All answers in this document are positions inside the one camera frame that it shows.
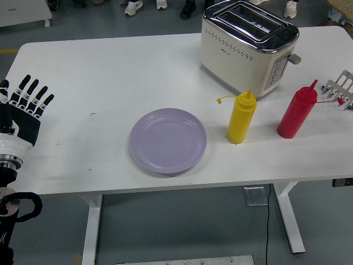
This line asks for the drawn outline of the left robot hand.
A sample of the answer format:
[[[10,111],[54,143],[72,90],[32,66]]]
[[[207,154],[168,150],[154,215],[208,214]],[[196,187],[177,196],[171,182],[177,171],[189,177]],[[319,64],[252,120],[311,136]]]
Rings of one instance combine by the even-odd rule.
[[[1,82],[1,155],[18,156],[35,146],[40,118],[54,99],[47,86],[26,75],[18,87],[9,92],[8,80]]]

